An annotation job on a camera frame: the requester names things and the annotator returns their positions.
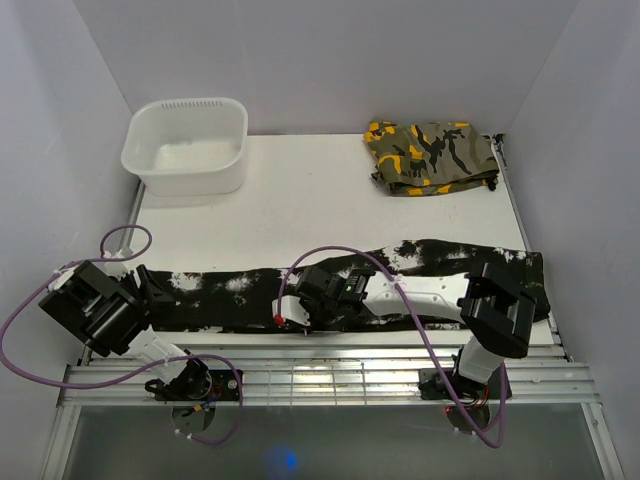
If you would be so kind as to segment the black white tie-dye trousers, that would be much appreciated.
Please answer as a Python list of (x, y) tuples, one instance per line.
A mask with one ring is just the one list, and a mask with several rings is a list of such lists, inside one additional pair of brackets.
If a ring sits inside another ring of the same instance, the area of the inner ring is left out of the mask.
[[(404, 240), (370, 255), (392, 274), (448, 276), (491, 263), (531, 290), (537, 298), (534, 320), (547, 319), (550, 302), (544, 286), (544, 261), (539, 252), (511, 250), (438, 239)], [(152, 320), (156, 331), (224, 333), (293, 333), (295, 325), (278, 327), (273, 321), (276, 299), (286, 268), (246, 271), (149, 272), (160, 289), (174, 299), (171, 307)]]

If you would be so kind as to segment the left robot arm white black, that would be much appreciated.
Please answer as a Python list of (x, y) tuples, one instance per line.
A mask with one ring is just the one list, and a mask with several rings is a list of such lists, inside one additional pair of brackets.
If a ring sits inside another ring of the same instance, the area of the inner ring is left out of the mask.
[(174, 304), (143, 265), (118, 280), (85, 261), (50, 284), (39, 307), (99, 355), (152, 364), (155, 378), (145, 389), (156, 398), (199, 400), (212, 387), (207, 366), (152, 327), (155, 317)]

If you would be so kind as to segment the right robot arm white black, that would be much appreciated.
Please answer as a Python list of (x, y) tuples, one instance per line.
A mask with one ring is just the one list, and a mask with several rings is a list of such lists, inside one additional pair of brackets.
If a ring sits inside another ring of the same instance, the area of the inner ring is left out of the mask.
[(294, 292), (273, 303), (274, 314), (304, 330), (334, 328), (364, 317), (438, 317), (471, 332), (446, 375), (458, 395), (474, 397), (507, 358), (527, 356), (536, 298), (494, 265), (468, 273), (424, 277), (367, 269), (342, 277), (305, 268)]

